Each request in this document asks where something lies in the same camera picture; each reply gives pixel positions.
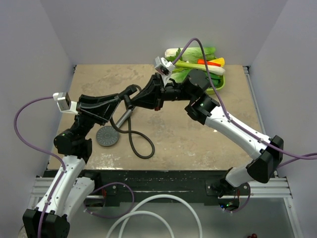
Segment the black T-shaped fitting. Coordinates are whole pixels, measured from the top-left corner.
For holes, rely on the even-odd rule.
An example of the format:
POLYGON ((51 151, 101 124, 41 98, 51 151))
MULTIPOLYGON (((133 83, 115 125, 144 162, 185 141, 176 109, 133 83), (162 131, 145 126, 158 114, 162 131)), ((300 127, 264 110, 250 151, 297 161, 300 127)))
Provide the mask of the black T-shaped fitting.
POLYGON ((126 106, 126 109, 128 110, 133 110, 135 107, 129 97, 129 95, 124 95, 123 96, 123 100, 124 100, 124 103, 125 103, 125 106, 126 106))

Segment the grey shower head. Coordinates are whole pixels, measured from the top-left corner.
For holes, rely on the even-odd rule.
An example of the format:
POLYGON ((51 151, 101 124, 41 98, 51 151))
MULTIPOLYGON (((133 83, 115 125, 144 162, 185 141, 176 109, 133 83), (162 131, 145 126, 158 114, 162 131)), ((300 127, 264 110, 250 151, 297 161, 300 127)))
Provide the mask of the grey shower head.
MULTIPOLYGON (((128 109, 117 121, 116 126, 121 126, 130 118, 133 110, 128 109)), ((100 146, 111 147, 119 141, 119 132, 116 131, 111 125, 101 127, 96 133, 96 141, 100 146)))

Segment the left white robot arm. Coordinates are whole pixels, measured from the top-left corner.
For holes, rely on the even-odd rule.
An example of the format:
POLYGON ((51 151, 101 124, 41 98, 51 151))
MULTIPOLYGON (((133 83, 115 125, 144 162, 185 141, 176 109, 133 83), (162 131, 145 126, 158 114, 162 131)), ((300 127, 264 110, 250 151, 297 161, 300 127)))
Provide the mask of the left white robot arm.
POLYGON ((29 238, 65 238, 70 222, 85 198, 98 194, 103 183, 97 178, 81 177, 92 153, 92 140, 86 139, 95 124, 104 125, 112 117, 121 99, 118 94, 91 97, 81 95, 77 102, 68 93, 51 96, 62 113, 74 114, 71 128, 54 139, 54 145, 63 158, 51 185, 34 209, 27 209, 23 223, 29 238))

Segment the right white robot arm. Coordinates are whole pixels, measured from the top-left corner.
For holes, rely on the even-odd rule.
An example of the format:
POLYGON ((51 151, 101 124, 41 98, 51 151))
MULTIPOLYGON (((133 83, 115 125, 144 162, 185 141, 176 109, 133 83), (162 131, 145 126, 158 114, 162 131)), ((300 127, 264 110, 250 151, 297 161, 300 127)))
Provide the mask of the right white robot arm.
POLYGON ((130 108, 155 111, 159 111, 165 101, 189 101, 185 111, 191 119, 216 129, 252 159, 246 165, 229 169, 220 183, 222 192, 231 195, 238 186, 252 180, 267 183, 282 161, 283 139, 278 135, 269 137, 262 134, 229 114, 219 101, 206 93, 209 86, 206 74, 197 69, 191 70, 182 82, 170 80, 166 85, 162 75, 155 73, 135 97, 126 95, 123 100, 130 108))

